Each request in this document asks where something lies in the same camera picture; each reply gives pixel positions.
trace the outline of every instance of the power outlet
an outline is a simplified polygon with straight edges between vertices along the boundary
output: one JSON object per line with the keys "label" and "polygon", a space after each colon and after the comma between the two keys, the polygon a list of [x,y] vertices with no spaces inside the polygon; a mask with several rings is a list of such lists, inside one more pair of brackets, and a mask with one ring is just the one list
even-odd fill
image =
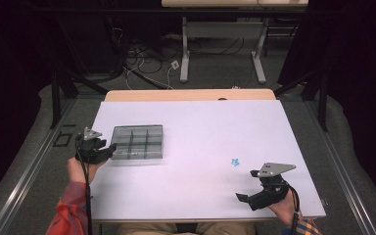
{"label": "power outlet", "polygon": [[170,65],[172,66],[172,68],[174,70],[178,69],[179,68],[179,63],[177,61],[173,61],[172,63],[170,63]]}

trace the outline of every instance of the dark wall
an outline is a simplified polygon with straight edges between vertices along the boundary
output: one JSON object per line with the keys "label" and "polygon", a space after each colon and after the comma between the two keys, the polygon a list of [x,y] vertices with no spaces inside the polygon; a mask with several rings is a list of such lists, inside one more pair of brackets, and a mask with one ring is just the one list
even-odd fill
{"label": "dark wall", "polygon": [[[342,105],[356,157],[376,185],[376,1],[316,0],[309,5],[312,10],[346,9],[349,17],[304,20],[279,83],[330,65],[328,94]],[[331,51],[335,38],[341,40]]]}
{"label": "dark wall", "polygon": [[0,180],[36,118],[38,91],[50,82],[18,5],[0,1]]}

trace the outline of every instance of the person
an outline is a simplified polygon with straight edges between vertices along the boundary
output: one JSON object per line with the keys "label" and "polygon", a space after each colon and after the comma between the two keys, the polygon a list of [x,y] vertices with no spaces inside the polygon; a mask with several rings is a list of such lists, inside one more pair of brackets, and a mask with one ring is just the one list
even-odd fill
{"label": "person", "polygon": [[[100,166],[88,166],[88,181],[91,182]],[[81,163],[70,158],[67,163],[69,184],[67,185],[60,202],[57,204],[57,213],[47,230],[47,235],[60,234],[87,234],[87,214],[85,209],[85,178]],[[292,220],[295,213],[294,198],[289,190],[285,199],[277,204],[268,206],[276,216],[286,225],[282,234],[291,234]],[[178,234],[174,223],[124,223],[117,231],[118,235],[170,235]],[[251,222],[199,222],[196,233],[202,235],[232,234],[255,235],[256,228]],[[296,234],[321,234],[312,219],[304,219],[299,214]]]}

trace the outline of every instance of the hand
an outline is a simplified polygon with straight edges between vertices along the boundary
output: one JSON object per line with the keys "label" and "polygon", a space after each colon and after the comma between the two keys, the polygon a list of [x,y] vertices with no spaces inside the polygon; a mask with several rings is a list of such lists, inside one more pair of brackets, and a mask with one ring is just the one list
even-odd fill
{"label": "hand", "polygon": [[[97,169],[102,166],[106,161],[99,164],[91,164],[88,167],[88,183],[91,183],[96,176]],[[69,171],[70,182],[82,182],[85,183],[85,177],[81,162],[72,157],[67,162],[67,170]]]}
{"label": "hand", "polygon": [[[288,227],[292,227],[293,216],[295,214],[295,205],[292,195],[292,191],[289,189],[288,194],[284,200],[280,201],[277,204],[272,204],[268,206],[277,217]],[[299,220],[303,220],[304,217],[299,211]]]}

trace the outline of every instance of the table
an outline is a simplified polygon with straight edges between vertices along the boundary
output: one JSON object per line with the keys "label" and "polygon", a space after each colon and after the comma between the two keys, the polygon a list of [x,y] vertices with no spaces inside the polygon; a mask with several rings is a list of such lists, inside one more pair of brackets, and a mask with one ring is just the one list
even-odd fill
{"label": "table", "polygon": [[[302,9],[307,6],[308,0],[163,0],[163,7],[170,8],[286,8]],[[248,38],[256,39],[257,45],[252,52],[253,64],[259,83],[266,83],[260,55],[266,33],[268,19],[262,19],[259,23],[253,22],[188,22],[186,17],[182,18],[182,62],[180,81],[188,80],[189,56],[188,38]]]}
{"label": "table", "polygon": [[[189,93],[194,101],[181,95]],[[108,160],[91,184],[96,222],[274,218],[235,195],[262,190],[250,170],[265,162],[296,165],[282,175],[300,193],[304,215],[325,215],[283,108],[269,90],[112,91],[92,128],[109,145],[113,127],[130,124],[162,124],[164,158],[128,165]]]}

